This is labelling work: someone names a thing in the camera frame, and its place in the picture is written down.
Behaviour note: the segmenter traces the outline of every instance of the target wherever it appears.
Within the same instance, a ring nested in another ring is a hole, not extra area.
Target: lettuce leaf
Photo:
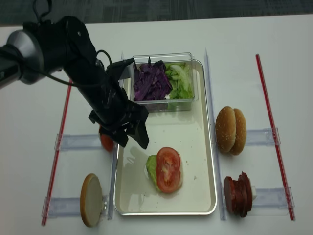
[[[157,186],[157,155],[151,155],[148,157],[148,160],[146,162],[146,168],[156,189],[158,191],[161,191]]]

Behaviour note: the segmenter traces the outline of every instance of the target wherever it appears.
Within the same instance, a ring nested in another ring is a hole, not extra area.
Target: gray carpet
[[[85,23],[271,16],[313,12],[313,0],[52,0],[54,21],[74,15]],[[33,0],[0,0],[0,24],[34,21]],[[38,0],[39,11],[46,9]]]

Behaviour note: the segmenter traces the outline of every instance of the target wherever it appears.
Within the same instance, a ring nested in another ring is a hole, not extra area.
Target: purple cabbage
[[[140,65],[139,69],[134,64],[134,101],[164,99],[173,89],[163,61],[151,65],[149,58],[148,63]]]

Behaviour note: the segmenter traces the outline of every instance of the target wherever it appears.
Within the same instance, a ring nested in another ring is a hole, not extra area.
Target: robotic arm
[[[107,69],[90,41],[85,25],[76,17],[66,16],[56,23],[24,23],[0,47],[0,89],[16,80],[33,84],[64,69],[93,108],[89,119],[101,125],[100,133],[126,146],[128,136],[146,149],[149,143],[145,107],[128,100],[118,80],[127,78],[134,60],[112,63]]]

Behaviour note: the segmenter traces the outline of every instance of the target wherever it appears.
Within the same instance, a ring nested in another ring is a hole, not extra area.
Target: red stick
[[[55,171],[56,171],[56,168],[57,168],[57,163],[58,163],[58,158],[59,158],[59,144],[60,144],[60,140],[61,140],[61,137],[62,137],[62,134],[63,134],[63,130],[64,130],[64,125],[65,125],[65,119],[66,119],[66,116],[67,116],[67,107],[68,107],[69,95],[70,95],[71,88],[72,88],[72,86],[68,86],[68,88],[67,88],[67,96],[65,98],[65,104],[64,104],[64,109],[63,109],[61,126],[60,126],[59,135],[58,135],[58,139],[57,139],[56,150],[55,150],[55,153],[54,153],[54,160],[53,160],[51,176],[50,176],[50,182],[49,182],[49,188],[48,188],[48,193],[47,193],[47,201],[46,201],[46,205],[44,205],[44,207],[45,207],[45,214],[44,214],[43,220],[41,222],[42,226],[45,226],[45,224],[47,222],[48,206],[49,206],[49,202],[50,202],[50,198],[51,198],[51,194],[52,194],[54,176],[55,176]]]
[[[261,59],[260,59],[259,54],[255,55],[255,57],[256,57],[256,63],[258,64],[258,69],[259,69],[259,74],[260,74],[261,83],[262,83],[262,87],[263,87],[266,107],[268,109],[268,117],[269,117],[270,126],[272,129],[276,129],[273,114],[272,114],[270,104],[269,104],[268,91],[266,89],[265,79],[264,79],[262,65],[261,65]],[[274,133],[274,132],[273,132],[273,138],[274,138],[274,140],[276,139],[276,133]],[[286,195],[286,200],[287,200],[287,204],[288,204],[288,211],[289,211],[290,220],[295,220],[293,207],[290,206],[291,205],[291,199],[290,199],[290,195],[289,195],[289,187],[288,187],[286,173],[285,173],[285,169],[284,169],[282,154],[280,152],[279,145],[275,145],[275,148],[276,148],[276,154],[277,154],[280,174],[282,176],[283,186],[285,188],[285,195]]]

